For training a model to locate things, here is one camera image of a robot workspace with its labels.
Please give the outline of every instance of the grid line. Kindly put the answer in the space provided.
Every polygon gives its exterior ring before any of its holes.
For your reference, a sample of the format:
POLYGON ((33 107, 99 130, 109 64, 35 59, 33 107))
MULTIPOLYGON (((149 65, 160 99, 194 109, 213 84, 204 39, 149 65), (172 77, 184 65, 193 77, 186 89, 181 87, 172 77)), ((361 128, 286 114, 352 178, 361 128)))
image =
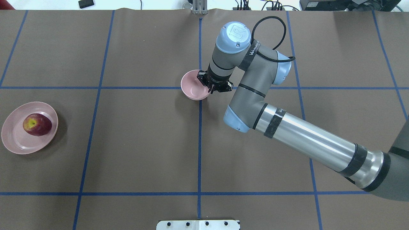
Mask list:
MULTIPOLYGON (((0 89, 17 90, 181 90, 179 86, 0 86, 0 89)), ((274 86, 271 90, 409 90, 409 87, 344 87, 344 86, 274 86)))
MULTIPOLYGON (((202 19, 199 18, 199 69, 202 69, 202 19)), ((198 219, 202 218, 202 100, 199 101, 198 137, 198 219)))
POLYGON ((112 31, 112 24, 114 22, 114 16, 115 16, 115 10, 112 11, 111 22, 110 22, 109 31, 108 31, 108 38, 107 38, 106 46, 105 46, 105 54, 104 54, 104 58, 103 58, 102 68, 101 68, 101 76, 99 78, 97 99, 95 100, 95 107, 94 107, 94 114, 93 114, 93 117, 92 117, 90 137, 88 139, 87 152, 85 154, 84 168, 83 168, 82 177, 81 177, 81 185, 80 185, 80 188, 79 188, 78 200, 77 200, 77 205, 76 205, 76 209, 75 209, 74 224, 73 224, 73 227, 72 227, 73 230, 76 229, 76 224, 77 224, 77 221, 78 221, 79 208, 80 208, 80 205, 81 205, 82 192, 83 192, 83 189, 84 189, 85 174, 86 174, 86 171, 87 171, 88 158, 89 158, 89 155, 90 155, 92 135, 94 133, 94 126, 95 126, 95 119, 97 117, 99 96, 101 95, 103 74, 104 74, 104 71, 105 71, 105 62, 106 62, 106 57, 108 55, 109 41, 110 41, 110 38, 111 38, 111 31, 112 31))
POLYGON ((28 10, 26 10, 26 12, 24 14, 23 20, 21 21, 20 28, 18 29, 16 39, 14 40, 13 47, 11 48, 9 58, 7 59, 6 66, 5 66, 4 71, 3 71, 3 75, 1 76, 1 79, 0 79, 0 86, 3 84, 3 80, 6 77, 7 69, 9 68, 11 57, 13 56, 14 49, 15 49, 15 47, 17 45, 18 38, 20 37, 21 30, 23 29, 24 22, 25 22, 25 20, 27 18, 27 14, 28 14, 28 10))
MULTIPOLYGON (((291 32, 290 15, 288 11, 286 11, 286 14, 287 14, 287 22, 288 22, 288 33, 290 35, 291 51, 292 51, 292 55, 295 56, 294 42, 292 40, 292 32, 291 32)), ((298 97, 300 100, 301 114, 302 114, 303 120, 306 120, 305 113, 304 113, 303 96, 301 94, 301 85, 300 85, 300 80, 298 77, 297 60, 294 60, 294 70, 295 70, 295 79, 297 80, 298 97)), ((319 226, 319 230, 322 230, 321 211, 319 209, 317 185, 315 184, 314 165, 312 163, 311 158, 310 158, 310 171, 311 171, 312 187, 314 189, 315 208, 317 210, 318 226, 319 226)))
MULTIPOLYGON (((201 196, 365 195, 365 191, 201 192, 201 196)), ((0 196, 78 196, 79 192, 0 192, 0 196)), ((197 192, 83 192, 82 196, 197 196, 197 192)))
POLYGON ((402 97, 400 96, 398 85, 396 83, 396 79, 395 79, 395 76, 393 74, 392 67, 391 67, 391 64, 389 62, 388 55, 386 54, 386 50, 385 50, 385 47, 384 47, 383 42, 382 42, 382 37, 381 37, 381 33, 379 31, 378 22, 376 21, 375 11, 373 11, 373 10, 372 10, 372 16, 373 16, 373 21, 374 21, 375 27, 376 27, 376 32, 378 34, 379 43, 381 45, 382 52, 383 52, 383 54, 385 56, 385 60, 386 60, 386 63, 388 65, 389 73, 391 74, 393 85, 395 86, 395 89, 396 89, 396 94, 398 95, 400 106, 402 107, 402 111, 403 111, 403 114, 405 115, 405 119, 408 120, 408 115, 406 114, 405 106, 403 104, 402 97))

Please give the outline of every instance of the black device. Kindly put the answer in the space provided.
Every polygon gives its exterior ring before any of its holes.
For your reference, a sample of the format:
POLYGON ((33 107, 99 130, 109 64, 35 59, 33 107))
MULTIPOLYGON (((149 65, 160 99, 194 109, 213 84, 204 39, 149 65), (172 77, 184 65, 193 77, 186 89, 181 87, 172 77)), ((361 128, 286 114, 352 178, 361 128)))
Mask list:
POLYGON ((94 1, 93 0, 81 0, 81 1, 78 1, 78 5, 80 9, 83 9, 85 7, 93 6, 94 1))
POLYGON ((391 11, 401 0, 300 0, 305 11, 391 11))

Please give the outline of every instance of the red apple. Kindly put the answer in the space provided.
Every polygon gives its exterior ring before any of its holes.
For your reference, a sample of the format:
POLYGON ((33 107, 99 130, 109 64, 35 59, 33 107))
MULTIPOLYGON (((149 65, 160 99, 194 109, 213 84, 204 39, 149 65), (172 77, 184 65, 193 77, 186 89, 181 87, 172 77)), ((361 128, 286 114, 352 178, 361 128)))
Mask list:
POLYGON ((40 113, 30 114, 23 121, 23 129, 28 134, 38 137, 49 133, 51 127, 50 119, 40 113))

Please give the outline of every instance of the pink bowl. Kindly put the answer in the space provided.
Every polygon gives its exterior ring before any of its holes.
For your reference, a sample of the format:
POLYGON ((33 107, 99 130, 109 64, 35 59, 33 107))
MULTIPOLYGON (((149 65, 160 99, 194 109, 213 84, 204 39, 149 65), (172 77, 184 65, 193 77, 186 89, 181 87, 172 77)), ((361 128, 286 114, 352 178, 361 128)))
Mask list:
POLYGON ((29 154, 44 148, 54 138, 58 128, 58 117, 55 110, 44 102, 30 102, 15 109, 7 117, 1 129, 1 140, 4 146, 16 154, 29 154), (50 119, 52 127, 49 133, 37 137, 23 129, 24 119, 32 114, 40 113, 50 119))
POLYGON ((209 88, 203 86, 197 78, 199 70, 191 70, 187 72, 181 82, 180 87, 183 93, 190 99, 199 101, 205 99, 210 93, 209 88))

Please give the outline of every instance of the wire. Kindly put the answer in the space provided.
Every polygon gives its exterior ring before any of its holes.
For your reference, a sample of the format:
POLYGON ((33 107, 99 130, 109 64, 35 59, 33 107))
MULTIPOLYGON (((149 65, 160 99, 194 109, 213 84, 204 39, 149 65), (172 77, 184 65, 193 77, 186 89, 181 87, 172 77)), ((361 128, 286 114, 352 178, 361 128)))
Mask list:
POLYGON ((281 10, 283 10, 283 7, 292 7, 296 11, 299 11, 299 9, 295 8, 294 6, 284 5, 284 6, 281 6, 281 10))
POLYGON ((381 11, 383 9, 383 3, 382 0, 378 1, 379 6, 379 11, 381 11))
MULTIPOLYGON (((255 24, 255 26, 253 27, 252 38, 251 38, 251 40, 250 40, 250 43, 253 44, 253 42, 254 42, 254 32, 256 31, 257 26, 258 26, 261 22, 263 22, 263 21, 265 21, 265 20, 267 20, 267 19, 270 19, 270 18, 279 20, 279 21, 281 22, 281 24, 283 24, 283 27, 284 27, 283 37, 281 38, 281 41, 278 43, 278 45, 276 45, 276 47, 273 48, 273 50, 275 50, 276 48, 278 48, 278 47, 283 43, 284 38, 285 38, 285 34, 287 33, 287 27, 285 26, 284 21, 283 21, 281 18, 277 17, 277 16, 267 16, 267 17, 265 17, 265 18, 260 19, 260 20, 255 24)), ((272 61, 272 62, 291 62, 291 61, 294 61, 294 60, 295 60, 295 57, 294 57, 294 56, 288 57, 287 60, 277 60, 277 59, 272 59, 272 58, 269 58, 269 57, 263 55, 262 53, 260 53, 260 51, 257 51, 257 54, 258 54, 260 57, 264 58, 265 60, 267 60, 267 61, 272 61)))
POLYGON ((403 9, 400 8, 399 6, 395 6, 398 10, 400 10, 400 12, 403 12, 403 9))
POLYGON ((271 2, 271 8, 272 8, 273 5, 274 5, 273 1, 266 1, 266 2, 264 3, 264 6, 261 8, 261 10, 264 10, 265 5, 267 5, 267 3, 269 3, 269 2, 271 2))
POLYGON ((248 0, 243 0, 243 10, 250 10, 249 8, 249 1, 248 0))
POLYGON ((278 9, 281 10, 282 5, 283 5, 283 4, 281 4, 281 2, 279 2, 279 1, 276 1, 276 2, 275 2, 275 1, 272 1, 272 0, 261 0, 261 1, 266 2, 266 3, 264 3, 264 5, 263 5, 263 7, 261 8, 261 10, 264 10, 265 5, 266 5, 267 3, 269 3, 269 2, 271 2, 271 10, 278 10, 278 9))

